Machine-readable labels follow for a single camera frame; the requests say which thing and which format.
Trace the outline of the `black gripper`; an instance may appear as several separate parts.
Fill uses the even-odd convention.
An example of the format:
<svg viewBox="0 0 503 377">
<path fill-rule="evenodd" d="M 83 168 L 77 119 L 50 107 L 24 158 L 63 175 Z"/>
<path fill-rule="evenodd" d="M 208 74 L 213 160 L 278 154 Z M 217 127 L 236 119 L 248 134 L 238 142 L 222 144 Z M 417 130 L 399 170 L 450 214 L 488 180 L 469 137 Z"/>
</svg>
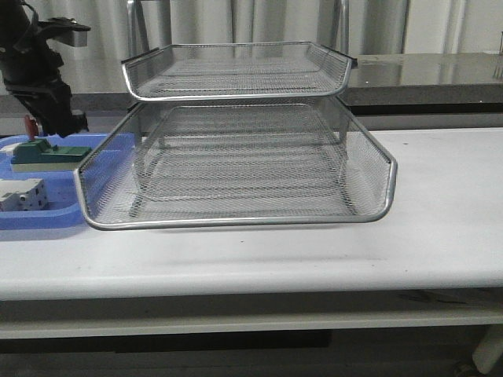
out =
<svg viewBox="0 0 503 377">
<path fill-rule="evenodd" d="M 3 53 L 3 81 L 12 94 L 42 125 L 45 134 L 67 137 L 88 129 L 86 114 L 73 110 L 70 86 L 63 81 L 61 55 L 44 46 L 26 53 Z"/>
</svg>

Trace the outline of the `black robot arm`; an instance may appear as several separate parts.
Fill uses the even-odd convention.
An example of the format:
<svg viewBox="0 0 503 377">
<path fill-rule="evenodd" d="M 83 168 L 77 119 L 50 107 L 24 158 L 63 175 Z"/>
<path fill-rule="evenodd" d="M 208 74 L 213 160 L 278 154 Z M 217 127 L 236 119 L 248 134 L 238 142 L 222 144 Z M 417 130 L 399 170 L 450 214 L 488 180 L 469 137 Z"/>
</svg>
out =
<svg viewBox="0 0 503 377">
<path fill-rule="evenodd" d="M 73 110 L 72 91 L 61 77 L 61 55 L 48 46 L 56 39 L 69 46 L 89 26 L 66 17 L 41 21 L 25 1 L 1 2 L 1 73 L 6 90 L 42 126 L 45 134 L 67 137 L 88 129 L 86 113 Z"/>
</svg>

